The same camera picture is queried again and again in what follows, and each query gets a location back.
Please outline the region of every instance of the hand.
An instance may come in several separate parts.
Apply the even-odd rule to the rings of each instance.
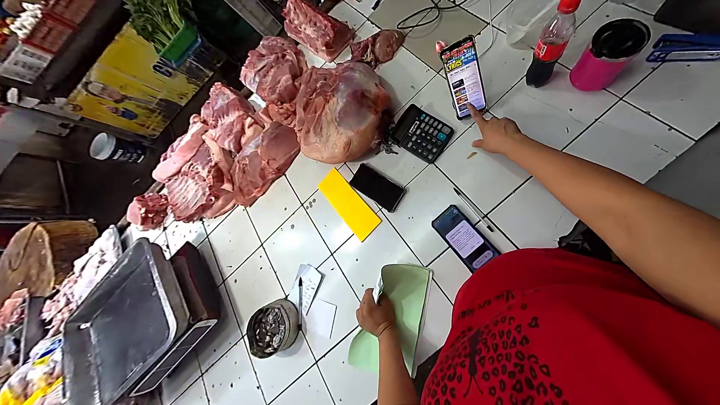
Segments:
[[[365,290],[355,316],[360,327],[376,337],[380,337],[382,332],[395,325],[395,308],[392,306],[392,301],[385,294],[381,294],[376,304],[372,297],[372,288]]]
[[[470,115],[475,119],[482,134],[482,139],[472,143],[474,148],[507,155],[516,141],[526,138],[518,128],[518,124],[510,118],[492,117],[486,120],[472,103],[467,103],[467,106],[470,109]]]

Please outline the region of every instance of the black lid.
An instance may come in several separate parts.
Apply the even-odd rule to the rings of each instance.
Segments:
[[[629,58],[637,55],[649,41],[650,29],[644,22],[632,18],[615,19],[595,32],[590,52],[596,58]]]

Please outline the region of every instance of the black smartphone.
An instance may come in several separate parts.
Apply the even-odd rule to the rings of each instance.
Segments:
[[[467,103],[471,102],[478,111],[485,111],[485,88],[480,75],[480,63],[477,60],[475,37],[469,35],[446,47],[440,52],[445,68],[448,88],[453,99],[453,107],[458,120],[470,116]]]
[[[357,173],[350,180],[350,185],[389,213],[397,210],[406,191],[403,186],[396,184],[365,163],[360,164]]]
[[[457,205],[450,205],[440,214],[433,221],[433,228],[470,272],[474,273],[490,260],[500,256],[500,252],[472,225]]]

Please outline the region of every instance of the pink cup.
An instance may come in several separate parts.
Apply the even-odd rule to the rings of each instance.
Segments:
[[[606,88],[649,41],[650,29],[636,19],[616,19],[604,24],[570,71],[570,83],[584,92]]]

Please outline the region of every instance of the poster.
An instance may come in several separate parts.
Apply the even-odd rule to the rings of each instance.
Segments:
[[[194,48],[197,51],[192,56],[173,67],[128,23],[64,108],[154,138],[212,75],[217,57],[203,52],[199,40]]]

